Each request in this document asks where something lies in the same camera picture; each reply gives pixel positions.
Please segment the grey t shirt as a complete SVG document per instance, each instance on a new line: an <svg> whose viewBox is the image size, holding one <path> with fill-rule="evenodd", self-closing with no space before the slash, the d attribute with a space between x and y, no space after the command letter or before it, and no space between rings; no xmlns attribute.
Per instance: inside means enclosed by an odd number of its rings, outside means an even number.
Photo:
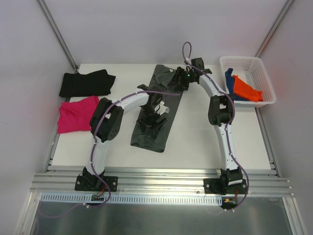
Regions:
<svg viewBox="0 0 313 235"><path fill-rule="evenodd" d="M150 94L148 104L141 107L136 121L131 146L162 153L177 113L183 90L176 84L169 86L175 69L156 65L149 90L165 92Z"/></svg>

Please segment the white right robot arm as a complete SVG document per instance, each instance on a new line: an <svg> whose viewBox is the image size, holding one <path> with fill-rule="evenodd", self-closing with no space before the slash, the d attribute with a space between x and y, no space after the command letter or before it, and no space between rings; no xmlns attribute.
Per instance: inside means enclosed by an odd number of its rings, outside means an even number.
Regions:
<svg viewBox="0 0 313 235"><path fill-rule="evenodd" d="M210 192L220 195L242 194L247 195L249 182L244 179L246 171L238 163L233 146L232 122L235 116L234 102L209 75L201 58L184 59L186 68L177 68L169 85L178 85L180 90L187 90L189 84L198 83L210 97L208 120L214 127L221 152L221 175L219 179L210 180Z"/></svg>

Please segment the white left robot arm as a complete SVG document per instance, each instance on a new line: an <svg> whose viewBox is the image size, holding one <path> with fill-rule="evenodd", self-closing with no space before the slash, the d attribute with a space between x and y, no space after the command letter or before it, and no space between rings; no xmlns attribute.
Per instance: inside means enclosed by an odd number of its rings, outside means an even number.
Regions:
<svg viewBox="0 0 313 235"><path fill-rule="evenodd" d="M165 106L163 96L166 93L150 90L142 84L136 90L115 101L103 98L99 101L91 120L93 145L89 163L84 167L80 182L92 190L98 190L103 184L105 161L111 141L118 135L125 114L141 108L143 117L137 123L144 130L151 129L153 137L167 121L165 114L170 108Z"/></svg>

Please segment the blue t shirt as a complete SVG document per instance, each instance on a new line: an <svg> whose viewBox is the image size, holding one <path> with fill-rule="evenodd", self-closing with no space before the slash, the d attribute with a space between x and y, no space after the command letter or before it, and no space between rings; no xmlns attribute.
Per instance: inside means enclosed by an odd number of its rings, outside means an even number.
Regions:
<svg viewBox="0 0 313 235"><path fill-rule="evenodd" d="M234 100L237 101L247 101L247 99L244 99L240 96L237 96L234 93L234 78L232 76L233 73L233 68L229 68L224 74L225 74L225 79L226 79L226 86L228 88L229 93L234 97Z"/></svg>

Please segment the orange t shirt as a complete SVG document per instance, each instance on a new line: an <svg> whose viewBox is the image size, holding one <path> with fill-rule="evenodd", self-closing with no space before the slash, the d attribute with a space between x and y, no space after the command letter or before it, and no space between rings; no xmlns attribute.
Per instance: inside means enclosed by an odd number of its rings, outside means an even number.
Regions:
<svg viewBox="0 0 313 235"><path fill-rule="evenodd" d="M262 91L255 90L250 85L242 81L237 75L233 75L232 77L234 79L233 93L239 101L264 101Z"/></svg>

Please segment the black folded t shirt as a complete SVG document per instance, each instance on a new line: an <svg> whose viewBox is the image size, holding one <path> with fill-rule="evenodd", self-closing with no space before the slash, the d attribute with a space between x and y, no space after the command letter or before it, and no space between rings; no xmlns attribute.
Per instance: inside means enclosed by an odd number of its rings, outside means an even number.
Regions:
<svg viewBox="0 0 313 235"><path fill-rule="evenodd" d="M65 73L59 96L62 98L106 96L111 93L115 78L116 76L108 74L105 69L88 74Z"/></svg>

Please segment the white plastic basket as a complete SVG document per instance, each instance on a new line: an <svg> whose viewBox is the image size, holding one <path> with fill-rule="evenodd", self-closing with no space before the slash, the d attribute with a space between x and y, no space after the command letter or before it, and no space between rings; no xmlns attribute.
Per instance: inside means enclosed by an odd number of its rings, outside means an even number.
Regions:
<svg viewBox="0 0 313 235"><path fill-rule="evenodd" d="M276 95L263 61L252 56L222 56L220 58L222 74L231 68L243 82L253 89L263 92L263 101L234 101L236 106L260 108L276 102Z"/></svg>

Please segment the pink folded t shirt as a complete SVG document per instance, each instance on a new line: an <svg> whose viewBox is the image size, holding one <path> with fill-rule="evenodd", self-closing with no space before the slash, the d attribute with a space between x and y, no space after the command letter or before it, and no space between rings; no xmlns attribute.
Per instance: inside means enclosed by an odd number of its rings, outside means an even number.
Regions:
<svg viewBox="0 0 313 235"><path fill-rule="evenodd" d="M59 108L58 134L76 131L90 131L90 120L99 103L97 96L90 96L76 102L62 102Z"/></svg>

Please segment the aluminium mounting rail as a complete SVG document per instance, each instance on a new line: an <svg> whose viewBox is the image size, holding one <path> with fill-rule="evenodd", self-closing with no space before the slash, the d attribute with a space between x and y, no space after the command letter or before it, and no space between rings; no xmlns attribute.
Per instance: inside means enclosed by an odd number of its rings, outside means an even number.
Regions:
<svg viewBox="0 0 313 235"><path fill-rule="evenodd" d="M49 166L47 171L36 173L31 192L74 192L78 166ZM117 192L125 194L204 194L204 179L218 178L217 169L153 169L107 167L106 176L118 177ZM250 197L294 197L288 178L279 177L275 170L248 172Z"/></svg>

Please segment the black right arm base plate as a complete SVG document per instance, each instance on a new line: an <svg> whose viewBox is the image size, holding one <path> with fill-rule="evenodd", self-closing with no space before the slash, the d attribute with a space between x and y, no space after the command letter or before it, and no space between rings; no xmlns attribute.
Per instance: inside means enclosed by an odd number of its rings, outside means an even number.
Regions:
<svg viewBox="0 0 313 235"><path fill-rule="evenodd" d="M247 193L246 180L239 184L233 184L227 186L225 182L220 178L205 178L203 180L203 188L205 194L218 194L218 195L227 195L227 194L240 194L244 195Z"/></svg>

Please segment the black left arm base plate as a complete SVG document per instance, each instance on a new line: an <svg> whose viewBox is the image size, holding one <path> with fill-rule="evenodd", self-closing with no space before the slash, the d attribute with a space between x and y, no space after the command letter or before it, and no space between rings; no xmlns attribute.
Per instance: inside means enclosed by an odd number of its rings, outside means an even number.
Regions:
<svg viewBox="0 0 313 235"><path fill-rule="evenodd" d="M118 177L117 176L102 176L102 180L107 184L105 186L102 181L97 177L92 176L91 181L88 181L87 178L83 175L77 176L74 190L75 191L101 191L103 187L107 191L108 188L111 192L117 191L118 186Z"/></svg>

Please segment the right aluminium corner post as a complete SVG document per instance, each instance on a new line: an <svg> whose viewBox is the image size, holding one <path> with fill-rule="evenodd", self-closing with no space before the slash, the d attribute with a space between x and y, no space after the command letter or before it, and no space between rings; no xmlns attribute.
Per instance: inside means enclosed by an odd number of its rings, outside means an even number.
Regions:
<svg viewBox="0 0 313 235"><path fill-rule="evenodd" d="M290 10L292 9L293 5L296 3L296 0L286 0L279 11L277 17L275 18L273 24L271 25L268 33L264 37L262 43L260 44L259 48L255 53L255 57L261 58L262 55L265 53L267 47L269 46L271 40L273 39L274 35L276 34L277 30L279 29L280 25L284 21L285 17L288 15Z"/></svg>

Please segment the aluminium corner post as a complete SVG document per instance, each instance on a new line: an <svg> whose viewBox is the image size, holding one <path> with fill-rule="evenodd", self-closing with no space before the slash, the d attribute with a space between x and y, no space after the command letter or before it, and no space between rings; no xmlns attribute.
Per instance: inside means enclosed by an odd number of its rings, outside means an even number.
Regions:
<svg viewBox="0 0 313 235"><path fill-rule="evenodd" d="M54 17L52 15L51 11L49 10L49 7L48 7L46 1L45 0L36 0L36 3L38 4L41 12L43 13L50 29L53 32L53 35L57 39L59 46L61 47L61 50L63 51L67 61L70 64L70 66L72 67L72 69L74 71L77 71L79 66L75 62L74 57L72 56L72 54L71 54L63 36L62 36L61 31L59 30L59 27L57 26L57 23L54 20Z"/></svg>
<svg viewBox="0 0 313 235"><path fill-rule="evenodd" d="M277 17L275 18L273 24L271 25L268 33L264 37L262 43L260 44L259 48L255 53L255 57L261 58L262 55L265 53L267 47L269 46L271 40L273 39L274 35L276 34L277 30L279 29L280 25L284 21L285 17L288 15L290 10L292 9L293 5L296 3L296 0L286 0L279 11Z"/></svg>

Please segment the left aluminium corner post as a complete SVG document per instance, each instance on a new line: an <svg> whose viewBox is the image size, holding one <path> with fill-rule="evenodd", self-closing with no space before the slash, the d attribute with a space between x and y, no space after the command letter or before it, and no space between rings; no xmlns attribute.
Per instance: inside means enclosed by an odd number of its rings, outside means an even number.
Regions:
<svg viewBox="0 0 313 235"><path fill-rule="evenodd" d="M53 35L57 39L59 46L61 47L61 50L63 51L67 61L70 64L70 66L72 67L72 69L74 71L77 71L79 66L75 62L74 57L72 56L72 54L71 54L63 36L62 36L61 31L59 30L59 27L57 26L57 23L54 20L54 17L52 15L51 11L49 10L49 7L48 7L46 1L45 0L36 0L36 3L38 4L41 12L43 13L50 29L53 32Z"/></svg>

